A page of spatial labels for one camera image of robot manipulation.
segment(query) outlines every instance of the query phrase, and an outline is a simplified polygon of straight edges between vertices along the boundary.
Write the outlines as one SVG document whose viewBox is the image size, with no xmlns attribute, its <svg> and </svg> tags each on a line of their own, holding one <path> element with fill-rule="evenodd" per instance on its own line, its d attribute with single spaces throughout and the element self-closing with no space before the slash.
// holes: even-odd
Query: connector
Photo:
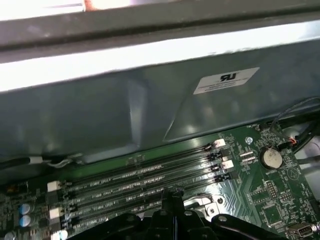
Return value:
<svg viewBox="0 0 320 240">
<path fill-rule="evenodd" d="M 295 235 L 300 238 L 307 238 L 314 234 L 312 224 L 307 222 L 294 223 L 286 227 L 290 235 Z"/>
<path fill-rule="evenodd" d="M 214 146 L 216 148 L 223 147 L 225 145 L 226 145 L 226 142 L 223 138 L 214 141 Z"/>
<path fill-rule="evenodd" d="M 64 215 L 62 207 L 56 207 L 49 211 L 50 219 L 60 218 Z"/>
<path fill-rule="evenodd" d="M 221 163 L 222 169 L 226 170 L 226 169 L 230 169 L 234 167 L 234 163 L 232 162 L 232 160 L 227 160 L 227 161 L 223 161 Z"/>
<path fill-rule="evenodd" d="M 51 181 L 51 182 L 48 182 L 46 184 L 47 186 L 47 192 L 50 193 L 50 192 L 53 192 L 53 191 L 57 191 L 57 190 L 60 190 L 61 189 L 61 182 L 60 181 Z"/>
</svg>

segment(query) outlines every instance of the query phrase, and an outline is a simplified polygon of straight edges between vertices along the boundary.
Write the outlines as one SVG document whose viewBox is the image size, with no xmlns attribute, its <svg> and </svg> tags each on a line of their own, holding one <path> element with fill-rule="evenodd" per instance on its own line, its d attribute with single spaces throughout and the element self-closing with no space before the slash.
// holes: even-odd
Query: surface-mount component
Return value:
<svg viewBox="0 0 320 240">
<path fill-rule="evenodd" d="M 272 147 L 264 147 L 259 153 L 259 160 L 269 170 L 279 169 L 283 164 L 281 153 Z"/>
<path fill-rule="evenodd" d="M 34 209 L 35 206 L 32 203 L 23 203 L 19 208 L 19 212 L 22 215 L 26 215 L 32 213 Z"/>
<path fill-rule="evenodd" d="M 9 231 L 5 234 L 3 240 L 17 240 L 17 235 L 14 231 Z"/>
<path fill-rule="evenodd" d="M 36 222 L 36 218 L 33 215 L 24 215 L 20 218 L 19 224 L 21 227 L 32 226 Z"/>
</svg>

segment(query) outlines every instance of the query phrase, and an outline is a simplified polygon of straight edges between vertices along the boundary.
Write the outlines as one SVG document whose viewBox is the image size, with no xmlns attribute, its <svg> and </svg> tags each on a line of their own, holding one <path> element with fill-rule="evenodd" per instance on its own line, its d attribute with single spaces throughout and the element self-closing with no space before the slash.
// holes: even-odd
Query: reflective metal surface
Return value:
<svg viewBox="0 0 320 240">
<path fill-rule="evenodd" d="M 0 2 L 0 21 L 77 13 L 83 0 L 10 0 Z"/>
<path fill-rule="evenodd" d="M 6 82 L 0 92 L 319 38 L 320 20 L 316 20 L 2 63 Z"/>
<path fill-rule="evenodd" d="M 179 2 L 182 0 L 84 0 L 86 11 L 132 7 L 145 4 Z"/>
</svg>

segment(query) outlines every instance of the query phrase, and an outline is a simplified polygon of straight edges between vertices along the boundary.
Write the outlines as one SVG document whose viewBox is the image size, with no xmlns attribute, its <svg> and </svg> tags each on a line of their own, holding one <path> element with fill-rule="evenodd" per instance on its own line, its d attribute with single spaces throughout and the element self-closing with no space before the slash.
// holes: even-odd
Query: white sticker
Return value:
<svg viewBox="0 0 320 240">
<path fill-rule="evenodd" d="M 258 70 L 259 67 L 255 67 L 240 71 L 205 76 L 200 79 L 200 82 L 193 94 L 203 94 L 245 84 Z"/>
</svg>

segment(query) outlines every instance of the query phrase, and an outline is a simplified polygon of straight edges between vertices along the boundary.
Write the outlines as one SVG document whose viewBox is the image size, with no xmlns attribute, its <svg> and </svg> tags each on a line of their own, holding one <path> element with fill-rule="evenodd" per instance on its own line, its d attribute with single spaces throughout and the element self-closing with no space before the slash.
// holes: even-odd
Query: blue capacitor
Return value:
<svg viewBox="0 0 320 240">
<path fill-rule="evenodd" d="M 33 204 L 24 203 L 20 206 L 19 212 L 22 215 L 26 215 L 26 214 L 32 213 L 34 209 L 35 209 L 35 206 Z"/>
<path fill-rule="evenodd" d="M 20 218 L 19 224 L 21 227 L 28 227 L 35 223 L 36 218 L 33 215 L 24 215 Z"/>
</svg>

